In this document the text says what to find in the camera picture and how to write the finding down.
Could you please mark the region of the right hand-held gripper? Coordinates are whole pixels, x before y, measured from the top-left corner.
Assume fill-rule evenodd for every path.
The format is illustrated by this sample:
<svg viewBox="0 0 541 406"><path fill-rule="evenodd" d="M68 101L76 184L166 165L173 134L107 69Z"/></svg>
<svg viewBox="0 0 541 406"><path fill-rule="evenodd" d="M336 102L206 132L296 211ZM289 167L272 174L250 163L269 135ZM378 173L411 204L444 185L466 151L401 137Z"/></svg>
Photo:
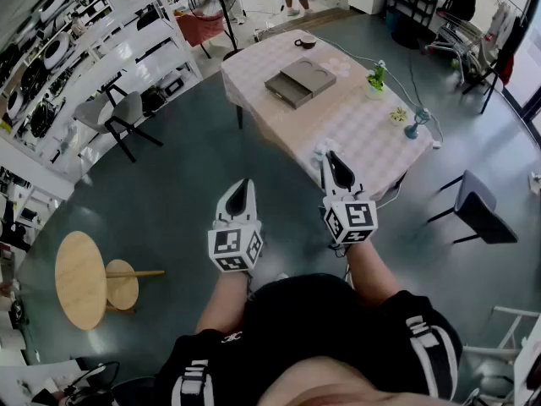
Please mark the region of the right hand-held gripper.
<svg viewBox="0 0 541 406"><path fill-rule="evenodd" d="M377 228L377 208L361 185L353 187L353 170L334 152L322 160L325 214L323 222L334 244L356 244Z"/></svg>

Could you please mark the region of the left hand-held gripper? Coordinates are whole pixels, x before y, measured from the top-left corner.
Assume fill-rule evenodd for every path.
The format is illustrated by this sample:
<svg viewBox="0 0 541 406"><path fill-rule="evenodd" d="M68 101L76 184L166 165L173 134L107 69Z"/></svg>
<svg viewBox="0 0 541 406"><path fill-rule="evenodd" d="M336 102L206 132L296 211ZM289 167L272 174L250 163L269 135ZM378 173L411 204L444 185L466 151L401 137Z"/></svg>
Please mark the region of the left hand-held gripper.
<svg viewBox="0 0 541 406"><path fill-rule="evenodd" d="M216 220L208 232L208 256L221 272L248 272L255 268L263 248L262 223L256 219L254 182L241 179L219 199Z"/></svg>

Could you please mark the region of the grey drawer box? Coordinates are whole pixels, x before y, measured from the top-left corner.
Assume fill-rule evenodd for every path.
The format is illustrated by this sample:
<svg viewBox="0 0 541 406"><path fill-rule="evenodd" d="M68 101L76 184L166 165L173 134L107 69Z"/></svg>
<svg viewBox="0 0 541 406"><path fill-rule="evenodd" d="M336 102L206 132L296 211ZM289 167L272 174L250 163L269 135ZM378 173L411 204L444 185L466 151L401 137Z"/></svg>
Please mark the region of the grey drawer box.
<svg viewBox="0 0 541 406"><path fill-rule="evenodd" d="M336 83L336 76L309 58L289 64L265 82L265 87L294 109Z"/></svg>

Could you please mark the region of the person's right forearm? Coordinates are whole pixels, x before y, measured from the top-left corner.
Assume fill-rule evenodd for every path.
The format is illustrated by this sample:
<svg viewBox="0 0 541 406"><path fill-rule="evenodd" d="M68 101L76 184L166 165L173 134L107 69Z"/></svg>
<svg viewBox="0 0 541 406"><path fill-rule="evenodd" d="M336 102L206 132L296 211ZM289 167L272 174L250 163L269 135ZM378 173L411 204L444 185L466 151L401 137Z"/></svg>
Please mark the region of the person's right forearm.
<svg viewBox="0 0 541 406"><path fill-rule="evenodd" d="M369 239L351 245L346 257L353 288L364 305L381 305L401 291L396 277Z"/></svg>

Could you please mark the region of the person's left forearm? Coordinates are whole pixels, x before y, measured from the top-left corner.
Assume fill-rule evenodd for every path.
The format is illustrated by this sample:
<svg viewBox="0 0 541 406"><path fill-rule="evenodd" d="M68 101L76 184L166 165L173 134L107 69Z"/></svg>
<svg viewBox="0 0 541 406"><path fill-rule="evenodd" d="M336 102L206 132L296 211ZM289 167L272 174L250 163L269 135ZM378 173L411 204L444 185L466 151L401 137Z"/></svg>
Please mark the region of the person's left forearm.
<svg viewBox="0 0 541 406"><path fill-rule="evenodd" d="M244 272L222 273L202 312L195 333L215 330L232 334L241 325L248 301L249 277Z"/></svg>

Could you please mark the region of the table with checkered cloth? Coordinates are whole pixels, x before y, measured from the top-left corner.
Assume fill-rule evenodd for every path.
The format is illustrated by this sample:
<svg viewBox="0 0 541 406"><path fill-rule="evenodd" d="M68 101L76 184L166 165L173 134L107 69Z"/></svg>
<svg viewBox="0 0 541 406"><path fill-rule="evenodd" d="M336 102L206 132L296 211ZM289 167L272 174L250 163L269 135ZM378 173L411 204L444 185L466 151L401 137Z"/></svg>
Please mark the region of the table with checkered cloth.
<svg viewBox="0 0 541 406"><path fill-rule="evenodd" d="M331 44L318 40L309 50L294 42L303 31L272 36L221 63L227 99L249 112L260 133L279 146L315 181L320 181L316 145L325 138L339 146L340 158L358 171L373 200L379 200L426 152L434 139L425 127L410 140L389 114L397 107L408 117L413 110L390 88L382 99L367 97L368 70ZM336 76L336 83L298 109L287 105L265 87L265 82L300 58L309 58L324 69L330 58L351 64L350 75Z"/></svg>

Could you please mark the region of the teal lantern lamp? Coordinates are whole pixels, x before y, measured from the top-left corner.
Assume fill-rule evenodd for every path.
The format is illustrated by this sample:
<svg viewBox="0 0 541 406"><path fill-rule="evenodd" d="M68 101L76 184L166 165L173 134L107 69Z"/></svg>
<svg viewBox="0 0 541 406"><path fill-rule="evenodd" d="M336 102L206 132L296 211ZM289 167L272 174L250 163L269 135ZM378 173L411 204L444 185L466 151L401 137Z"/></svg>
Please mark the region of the teal lantern lamp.
<svg viewBox="0 0 541 406"><path fill-rule="evenodd" d="M413 124L408 125L404 129L404 134L408 139L415 140L418 138L418 127L425 125L431 119L431 114L427 108L418 107L413 116Z"/></svg>

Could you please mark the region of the green plant in white pot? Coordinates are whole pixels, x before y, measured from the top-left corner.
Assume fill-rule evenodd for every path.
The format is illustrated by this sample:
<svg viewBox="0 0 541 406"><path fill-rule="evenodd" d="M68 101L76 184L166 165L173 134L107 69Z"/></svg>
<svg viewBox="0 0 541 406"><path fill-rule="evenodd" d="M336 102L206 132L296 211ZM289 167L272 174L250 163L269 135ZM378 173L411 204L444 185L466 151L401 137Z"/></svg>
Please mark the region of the green plant in white pot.
<svg viewBox="0 0 541 406"><path fill-rule="evenodd" d="M367 97L374 100L382 99L385 89L385 63L382 60L374 66L373 71L366 76L366 80Z"/></svg>

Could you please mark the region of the pink flower-shaped coaster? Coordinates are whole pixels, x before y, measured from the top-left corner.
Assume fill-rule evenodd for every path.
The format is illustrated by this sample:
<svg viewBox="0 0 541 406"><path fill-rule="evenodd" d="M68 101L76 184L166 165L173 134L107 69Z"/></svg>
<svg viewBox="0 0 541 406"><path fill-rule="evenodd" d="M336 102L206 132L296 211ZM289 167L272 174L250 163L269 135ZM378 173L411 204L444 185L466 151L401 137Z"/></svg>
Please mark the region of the pink flower-shaped coaster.
<svg viewBox="0 0 541 406"><path fill-rule="evenodd" d="M347 61L341 61L337 58L330 58L324 67L336 76L346 78L350 75L351 64Z"/></svg>

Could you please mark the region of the blue chair with black legs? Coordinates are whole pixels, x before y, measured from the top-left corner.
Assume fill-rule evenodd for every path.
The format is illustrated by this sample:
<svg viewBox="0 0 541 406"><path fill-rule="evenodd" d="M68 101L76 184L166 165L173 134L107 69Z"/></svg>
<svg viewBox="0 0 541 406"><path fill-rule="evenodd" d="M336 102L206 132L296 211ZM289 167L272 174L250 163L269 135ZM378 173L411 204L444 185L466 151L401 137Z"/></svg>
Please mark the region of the blue chair with black legs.
<svg viewBox="0 0 541 406"><path fill-rule="evenodd" d="M438 193L460 184L452 208L431 217L426 223L446 217L457 216L473 230L473 235L456 239L460 244L481 239L486 244L516 244L518 237L511 227L496 213L497 199L492 191L471 171L465 170L459 177L438 189Z"/></svg>

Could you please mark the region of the grey chair with black legs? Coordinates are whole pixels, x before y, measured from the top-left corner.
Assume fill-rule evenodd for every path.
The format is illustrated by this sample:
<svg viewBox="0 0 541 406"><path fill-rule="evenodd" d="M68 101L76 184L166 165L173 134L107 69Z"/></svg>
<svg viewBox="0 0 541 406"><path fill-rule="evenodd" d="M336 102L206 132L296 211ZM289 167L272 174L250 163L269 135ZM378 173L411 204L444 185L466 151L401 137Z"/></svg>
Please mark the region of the grey chair with black legs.
<svg viewBox="0 0 541 406"><path fill-rule="evenodd" d="M110 98L106 92L99 93L74 109L74 119L93 129L97 134L111 134L131 162L136 162L136 159L121 140L122 133L134 132L157 146L163 146L161 141L135 126L135 123L144 117L143 101L139 92L126 94L118 104L112 106L111 116L100 123L100 114L109 102Z"/></svg>

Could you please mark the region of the black round stand base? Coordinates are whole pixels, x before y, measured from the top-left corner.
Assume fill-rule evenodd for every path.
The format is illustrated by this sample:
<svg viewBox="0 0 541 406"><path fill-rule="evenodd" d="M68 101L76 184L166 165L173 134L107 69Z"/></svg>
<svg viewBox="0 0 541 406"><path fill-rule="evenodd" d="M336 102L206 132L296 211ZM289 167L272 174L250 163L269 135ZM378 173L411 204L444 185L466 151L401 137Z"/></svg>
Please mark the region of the black round stand base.
<svg viewBox="0 0 541 406"><path fill-rule="evenodd" d="M398 45L409 50L418 50L418 36L409 30L394 30L391 32L392 40Z"/></svg>

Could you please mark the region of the wooden floor platform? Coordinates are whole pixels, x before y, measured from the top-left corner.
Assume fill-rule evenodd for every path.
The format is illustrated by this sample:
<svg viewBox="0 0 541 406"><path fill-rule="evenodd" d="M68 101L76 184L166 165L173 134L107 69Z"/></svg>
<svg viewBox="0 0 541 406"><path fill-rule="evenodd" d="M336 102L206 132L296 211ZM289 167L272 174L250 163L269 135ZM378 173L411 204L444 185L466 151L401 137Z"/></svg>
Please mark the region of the wooden floor platform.
<svg viewBox="0 0 541 406"><path fill-rule="evenodd" d="M310 30L315 27L327 25L329 23L348 19L361 15L358 11L344 8L329 8L327 10L304 15L302 17L287 21L275 27L269 28L266 33L270 35L280 34L291 30Z"/></svg>

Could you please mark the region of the round wooden side table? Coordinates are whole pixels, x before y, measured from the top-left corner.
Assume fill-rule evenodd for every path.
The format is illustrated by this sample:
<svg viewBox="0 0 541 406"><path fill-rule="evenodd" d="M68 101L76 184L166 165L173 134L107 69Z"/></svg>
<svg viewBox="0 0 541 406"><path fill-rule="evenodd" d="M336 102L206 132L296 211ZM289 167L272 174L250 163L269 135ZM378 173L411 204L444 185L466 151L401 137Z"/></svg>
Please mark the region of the round wooden side table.
<svg viewBox="0 0 541 406"><path fill-rule="evenodd" d="M108 311L130 314L139 298L139 279L164 271L136 271L124 260L105 264L95 241L73 231L60 244L55 261L55 289L68 320L80 330L96 328Z"/></svg>

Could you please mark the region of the red bag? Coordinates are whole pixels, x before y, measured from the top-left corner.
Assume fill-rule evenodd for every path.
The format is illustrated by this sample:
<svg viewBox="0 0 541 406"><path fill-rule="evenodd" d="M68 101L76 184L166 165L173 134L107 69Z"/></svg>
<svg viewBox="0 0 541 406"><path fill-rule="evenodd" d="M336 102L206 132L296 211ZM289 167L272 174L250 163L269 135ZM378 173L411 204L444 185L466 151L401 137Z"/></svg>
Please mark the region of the red bag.
<svg viewBox="0 0 541 406"><path fill-rule="evenodd" d="M191 47L204 44L223 31L223 16L205 16L202 19L188 12L174 12L178 27Z"/></svg>

